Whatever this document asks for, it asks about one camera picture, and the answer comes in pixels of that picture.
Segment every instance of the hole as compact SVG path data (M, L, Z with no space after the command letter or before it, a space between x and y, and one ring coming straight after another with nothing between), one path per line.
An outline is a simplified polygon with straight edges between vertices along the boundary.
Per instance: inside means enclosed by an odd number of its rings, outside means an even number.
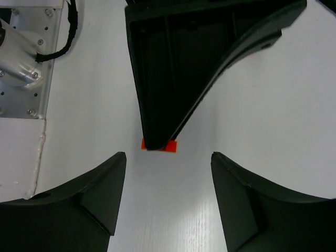
M35 195L34 197L32 197L30 200L37 200L37 199L41 199L41 198L47 198L49 197L51 194L50 193L39 193L37 195Z
M266 48L268 48L268 47L270 47L270 46L271 46L271 43L268 43L268 44L262 46L261 48L262 48L262 49L266 49Z

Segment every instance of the white strip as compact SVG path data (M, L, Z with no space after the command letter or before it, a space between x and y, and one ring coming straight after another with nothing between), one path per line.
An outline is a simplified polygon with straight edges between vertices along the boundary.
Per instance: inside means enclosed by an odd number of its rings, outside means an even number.
M1 0L0 8L12 7L52 7L61 9L63 0Z

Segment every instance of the bolt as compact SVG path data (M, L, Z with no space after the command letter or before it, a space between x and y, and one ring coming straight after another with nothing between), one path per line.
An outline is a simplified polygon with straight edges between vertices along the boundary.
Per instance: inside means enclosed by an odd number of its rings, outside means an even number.
M27 114L31 115L31 116L34 116L36 114L36 111L35 111L35 109L28 109Z
M16 8L12 8L11 11L14 15L19 15L19 13L20 13L20 11Z
M44 13L47 15L47 17L51 17L53 15L53 13L51 12L51 10L49 10L49 9L45 9Z

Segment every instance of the metal cylinder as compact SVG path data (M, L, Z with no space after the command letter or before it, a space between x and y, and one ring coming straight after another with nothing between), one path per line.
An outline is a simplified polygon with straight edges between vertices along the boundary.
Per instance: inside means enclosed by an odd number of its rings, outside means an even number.
M42 64L35 62L36 46L0 19L0 81L23 87L38 81Z

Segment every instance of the metal base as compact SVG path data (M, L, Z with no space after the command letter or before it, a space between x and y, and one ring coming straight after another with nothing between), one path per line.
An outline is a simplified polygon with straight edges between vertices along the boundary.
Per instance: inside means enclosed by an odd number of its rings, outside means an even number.
M56 51L61 9L29 7L13 11L10 25L34 42L44 54ZM44 62L43 78L24 87L11 87L0 81L0 117L40 118L47 112L54 61Z

